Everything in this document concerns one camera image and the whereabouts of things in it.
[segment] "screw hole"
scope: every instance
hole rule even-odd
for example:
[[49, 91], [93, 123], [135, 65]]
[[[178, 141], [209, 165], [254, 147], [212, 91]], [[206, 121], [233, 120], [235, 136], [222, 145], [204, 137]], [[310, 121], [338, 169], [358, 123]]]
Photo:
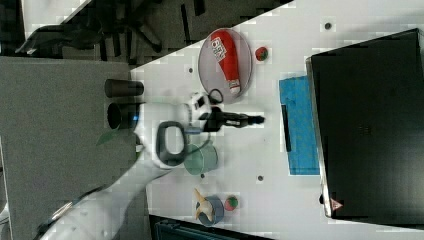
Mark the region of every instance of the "screw hole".
[[333, 25], [331, 25], [331, 23], [326, 23], [326, 24], [324, 25], [325, 29], [327, 29], [327, 30], [330, 30], [332, 26], [333, 26]]

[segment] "black cylinder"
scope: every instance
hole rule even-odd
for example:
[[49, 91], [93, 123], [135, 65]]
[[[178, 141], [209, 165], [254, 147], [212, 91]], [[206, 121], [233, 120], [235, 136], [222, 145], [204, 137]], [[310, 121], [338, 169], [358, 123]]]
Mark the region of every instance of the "black cylinder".
[[107, 109], [107, 121], [112, 129], [135, 128], [138, 122], [140, 104], [111, 103]]
[[107, 97], [130, 97], [143, 94], [144, 85], [139, 81], [108, 79], [105, 82]]

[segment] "blue folder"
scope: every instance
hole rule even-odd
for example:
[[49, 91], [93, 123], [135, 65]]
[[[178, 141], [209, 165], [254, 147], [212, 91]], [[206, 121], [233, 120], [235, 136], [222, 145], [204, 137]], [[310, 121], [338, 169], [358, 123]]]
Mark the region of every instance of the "blue folder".
[[290, 174], [319, 175], [308, 78], [280, 80], [280, 102]]

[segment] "gray floor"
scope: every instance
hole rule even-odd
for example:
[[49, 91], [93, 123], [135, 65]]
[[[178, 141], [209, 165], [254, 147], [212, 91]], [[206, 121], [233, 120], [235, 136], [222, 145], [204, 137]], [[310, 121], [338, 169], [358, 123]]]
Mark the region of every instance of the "gray floor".
[[[143, 0], [133, 0], [133, 6], [137, 6]], [[160, 53], [155, 53], [140, 38], [135, 38], [136, 52], [133, 56], [137, 58], [137, 66], [146, 64], [162, 56], [168, 55], [192, 42], [186, 41], [184, 32], [181, 5], [184, 4], [187, 13], [188, 31], [191, 41], [199, 41], [206, 38], [209, 33], [217, 28], [232, 27], [250, 18], [281, 6], [282, 3], [289, 2], [279, 0], [205, 0], [205, 12], [195, 16], [193, 0], [163, 0], [161, 4], [152, 4], [145, 21], [155, 30], [163, 43]], [[122, 55], [114, 57], [112, 40], [107, 39], [108, 61], [126, 61], [125, 36], [121, 34]], [[100, 48], [95, 50], [79, 51], [71, 48], [64, 48], [64, 58], [100, 60]]]

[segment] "chair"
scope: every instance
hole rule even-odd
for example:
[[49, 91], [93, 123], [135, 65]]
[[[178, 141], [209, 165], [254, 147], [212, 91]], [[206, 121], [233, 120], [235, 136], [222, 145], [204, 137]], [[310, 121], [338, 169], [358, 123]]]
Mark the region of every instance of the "chair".
[[[152, 2], [161, 1], [144, 0], [131, 12], [131, 0], [92, 0], [71, 20], [60, 25], [38, 28], [16, 53], [28, 53], [33, 57], [61, 58], [64, 46], [86, 50], [100, 44], [101, 59], [107, 61], [105, 39], [113, 38], [115, 56], [119, 56], [119, 33], [125, 32], [127, 61], [134, 64], [134, 59], [130, 57], [132, 33], [143, 38], [155, 52], [162, 50], [161, 40], [143, 20]], [[118, 4], [125, 5], [125, 17], [122, 19], [116, 17]]]

